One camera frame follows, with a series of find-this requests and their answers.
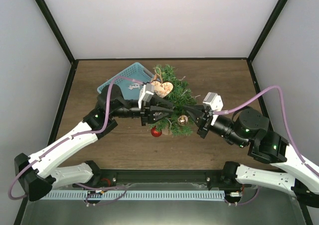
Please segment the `brown heart ornament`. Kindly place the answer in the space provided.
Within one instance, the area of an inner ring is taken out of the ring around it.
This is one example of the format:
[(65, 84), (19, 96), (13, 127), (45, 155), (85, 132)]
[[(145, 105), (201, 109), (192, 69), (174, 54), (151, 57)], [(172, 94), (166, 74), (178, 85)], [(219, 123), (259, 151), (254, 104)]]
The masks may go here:
[(154, 86), (154, 92), (160, 98), (165, 98), (173, 91), (173, 84), (163, 80), (161, 69), (154, 68), (155, 74), (151, 79), (151, 84)]

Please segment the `small green christmas tree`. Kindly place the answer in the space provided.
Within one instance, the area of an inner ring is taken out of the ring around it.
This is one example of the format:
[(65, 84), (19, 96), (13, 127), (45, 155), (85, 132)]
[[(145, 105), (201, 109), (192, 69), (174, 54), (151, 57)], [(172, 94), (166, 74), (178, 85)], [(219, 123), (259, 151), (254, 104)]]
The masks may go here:
[(195, 105), (196, 99), (191, 94), (191, 90), (188, 88), (188, 82), (184, 78), (178, 78), (175, 75), (174, 67), (169, 64), (162, 67), (160, 64), (155, 67), (161, 69), (163, 80), (166, 82), (171, 82), (173, 84), (173, 91), (166, 96), (164, 99), (170, 101), (174, 104), (174, 113), (160, 121), (152, 124), (150, 128), (156, 126), (157, 130), (167, 129), (169, 133), (173, 136), (189, 136), (193, 133), (192, 122), (188, 122), (185, 126), (180, 126), (177, 123), (177, 119), (183, 114), (186, 115), (183, 106), (185, 105)]

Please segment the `red ball ornament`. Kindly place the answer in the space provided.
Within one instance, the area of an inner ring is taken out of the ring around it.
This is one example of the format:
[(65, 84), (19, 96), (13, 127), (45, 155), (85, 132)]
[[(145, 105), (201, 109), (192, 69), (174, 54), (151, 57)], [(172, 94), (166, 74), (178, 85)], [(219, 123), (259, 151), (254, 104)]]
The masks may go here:
[(157, 130), (157, 127), (154, 126), (151, 128), (151, 135), (153, 137), (160, 137), (162, 135), (162, 131), (161, 130)]

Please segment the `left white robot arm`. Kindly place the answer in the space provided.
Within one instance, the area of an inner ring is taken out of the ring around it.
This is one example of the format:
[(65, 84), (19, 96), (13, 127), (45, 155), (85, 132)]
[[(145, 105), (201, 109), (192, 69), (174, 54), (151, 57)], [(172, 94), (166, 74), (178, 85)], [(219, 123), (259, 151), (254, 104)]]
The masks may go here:
[(142, 84), (137, 100), (126, 100), (121, 88), (110, 83), (98, 95), (94, 109), (71, 131), (36, 153), (21, 153), (15, 157), (15, 178), (9, 186), (8, 197), (11, 200), (18, 199), (12, 195), (15, 183), (19, 183), (24, 191), (19, 198), (28, 198), (31, 202), (66, 185), (98, 189), (102, 175), (94, 161), (69, 167), (60, 167), (60, 164), (110, 133), (118, 125), (115, 120), (117, 117), (140, 118), (145, 126), (173, 114), (173, 110), (174, 104), (158, 96), (150, 83)]

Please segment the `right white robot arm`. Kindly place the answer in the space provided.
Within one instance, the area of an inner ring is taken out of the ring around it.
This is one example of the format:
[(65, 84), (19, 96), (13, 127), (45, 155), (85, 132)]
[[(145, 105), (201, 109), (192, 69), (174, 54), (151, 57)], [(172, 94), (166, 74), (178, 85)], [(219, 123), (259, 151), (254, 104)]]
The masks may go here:
[(252, 107), (236, 111), (236, 120), (213, 114), (205, 106), (184, 106), (205, 138), (209, 131), (229, 144), (248, 147), (248, 155), (260, 163), (279, 168), (279, 172), (254, 169), (236, 162), (226, 162), (221, 180), (228, 187), (251, 184), (287, 193), (309, 207), (319, 206), (318, 166), (302, 155), (284, 137), (269, 129), (270, 120)]

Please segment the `blue plastic basket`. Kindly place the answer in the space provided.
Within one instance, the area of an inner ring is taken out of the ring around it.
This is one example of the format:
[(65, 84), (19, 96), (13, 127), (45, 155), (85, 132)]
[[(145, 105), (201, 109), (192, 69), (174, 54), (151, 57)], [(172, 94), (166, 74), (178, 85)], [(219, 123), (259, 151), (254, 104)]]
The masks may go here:
[[(119, 72), (111, 79), (109, 79), (108, 81), (106, 81), (105, 83), (103, 83), (102, 85), (100, 85), (97, 88), (98, 93), (101, 93), (102, 90), (107, 85), (109, 85), (114, 78), (119, 76), (135, 79), (141, 82), (149, 82), (153, 78), (154, 74), (150, 72), (147, 68), (145, 68), (141, 63), (135, 62), (129, 67)], [(133, 83), (134, 82), (122, 78), (118, 78), (114, 82), (115, 85), (118, 85), (120, 87), (125, 100), (137, 100), (139, 98), (140, 90), (142, 87), (140, 86), (140, 89), (137, 90), (129, 90), (128, 86)]]

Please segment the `black aluminium front rail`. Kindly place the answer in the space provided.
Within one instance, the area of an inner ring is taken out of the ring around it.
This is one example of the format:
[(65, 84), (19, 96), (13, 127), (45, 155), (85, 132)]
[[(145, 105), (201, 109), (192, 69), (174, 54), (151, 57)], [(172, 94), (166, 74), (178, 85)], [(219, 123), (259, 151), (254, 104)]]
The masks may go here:
[(215, 187), (241, 187), (222, 170), (116, 170), (102, 169), (97, 178), (83, 183), (88, 187), (110, 187), (135, 183), (196, 183)]

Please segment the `black frame post left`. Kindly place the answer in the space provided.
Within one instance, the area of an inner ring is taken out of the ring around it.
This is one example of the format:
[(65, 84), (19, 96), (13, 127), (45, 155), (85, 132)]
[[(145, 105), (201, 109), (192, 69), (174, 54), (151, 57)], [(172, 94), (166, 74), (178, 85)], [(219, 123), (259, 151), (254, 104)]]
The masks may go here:
[(46, 22), (48, 23), (51, 31), (53, 32), (55, 38), (57, 39), (61, 49), (63, 50), (65, 56), (67, 57), (68, 61), (72, 64), (75, 61), (75, 58), (67, 45), (67, 42), (62, 35), (49, 7), (47, 6), (47, 3), (45, 0), (35, 0), (37, 6), (39, 7), (42, 15), (44, 16)]

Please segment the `black frame post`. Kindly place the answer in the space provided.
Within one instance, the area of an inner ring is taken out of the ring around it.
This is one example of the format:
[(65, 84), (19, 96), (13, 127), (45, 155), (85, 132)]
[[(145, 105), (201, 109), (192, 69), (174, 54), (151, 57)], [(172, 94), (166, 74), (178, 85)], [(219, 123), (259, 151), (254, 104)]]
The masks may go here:
[(266, 38), (268, 37), (269, 33), (271, 32), (274, 24), (276, 23), (277, 19), (279, 18), (282, 10), (284, 9), (288, 0), (278, 0), (275, 4), (269, 18), (266, 21), (255, 45), (253, 46), (247, 60), (248, 62), (252, 63), (253, 60), (256, 58), (258, 52), (260, 51), (262, 45), (264, 44)]
[(57, 39), (61, 49), (63, 50), (65, 56), (67, 57), (68, 61), (72, 64), (75, 61), (75, 58), (67, 45), (67, 42), (62, 35), (49, 7), (47, 6), (47, 3), (45, 0), (35, 0), (37, 6), (39, 7), (42, 15), (44, 16), (46, 22), (48, 23), (51, 31), (53, 32), (55, 38)]

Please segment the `black frame post right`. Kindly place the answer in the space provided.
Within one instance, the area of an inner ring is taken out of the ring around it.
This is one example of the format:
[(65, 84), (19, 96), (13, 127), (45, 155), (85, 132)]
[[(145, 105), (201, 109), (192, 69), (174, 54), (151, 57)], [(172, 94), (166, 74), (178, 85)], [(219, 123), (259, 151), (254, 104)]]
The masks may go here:
[(262, 45), (264, 44), (266, 38), (268, 37), (269, 33), (271, 32), (274, 24), (276, 23), (277, 19), (279, 18), (282, 10), (284, 9), (288, 0), (278, 0), (275, 4), (269, 18), (266, 21), (255, 45), (253, 46), (247, 60), (248, 62), (252, 63), (253, 60), (256, 58), (258, 52), (260, 51)]

